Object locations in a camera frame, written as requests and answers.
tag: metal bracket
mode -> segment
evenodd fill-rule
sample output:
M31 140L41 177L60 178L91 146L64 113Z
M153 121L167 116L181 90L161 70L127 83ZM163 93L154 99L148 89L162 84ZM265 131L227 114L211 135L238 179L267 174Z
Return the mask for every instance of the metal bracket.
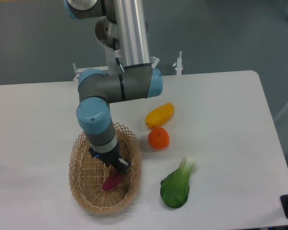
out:
M177 72L176 75L181 75L181 72L184 69L184 65L182 65L182 51L179 52L177 61L173 63L173 69Z

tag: metal arm tube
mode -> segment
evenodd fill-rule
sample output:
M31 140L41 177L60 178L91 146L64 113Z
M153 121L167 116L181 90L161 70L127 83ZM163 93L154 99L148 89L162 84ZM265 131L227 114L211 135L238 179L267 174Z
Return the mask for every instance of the metal arm tube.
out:
M150 63L142 0L115 0L124 66Z

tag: wicker basket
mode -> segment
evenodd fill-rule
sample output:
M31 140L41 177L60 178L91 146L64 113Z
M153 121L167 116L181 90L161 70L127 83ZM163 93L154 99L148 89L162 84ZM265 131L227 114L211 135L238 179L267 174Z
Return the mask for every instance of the wicker basket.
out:
M112 171L88 152L90 144L84 133L74 143L69 164L69 184L73 196L86 210L108 214L125 208L138 193L141 177L141 153L135 135L124 125L114 124L123 158L131 166L122 182L108 191L102 185Z

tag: gray floor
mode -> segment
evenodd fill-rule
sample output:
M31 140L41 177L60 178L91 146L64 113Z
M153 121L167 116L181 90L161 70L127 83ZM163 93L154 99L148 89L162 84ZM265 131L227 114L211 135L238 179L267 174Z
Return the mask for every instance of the gray floor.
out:
M150 53L161 59L163 75L173 74L180 50L185 74L256 71L275 116L288 101L287 3L144 0ZM106 65L97 20L71 20L62 0L0 2L0 85L69 81L72 62Z

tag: white table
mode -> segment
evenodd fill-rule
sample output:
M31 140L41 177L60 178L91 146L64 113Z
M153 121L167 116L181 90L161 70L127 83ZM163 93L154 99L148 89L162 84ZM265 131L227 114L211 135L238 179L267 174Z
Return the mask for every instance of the white table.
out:
M258 75L252 71L164 76L163 94L111 105L142 149L142 183L124 211L96 216L74 200L69 157L81 133L75 82L0 86L0 230L229 230L288 224L279 197L288 169ZM144 118L166 102L165 151L148 146ZM187 203L166 207L160 181L184 155L197 170Z

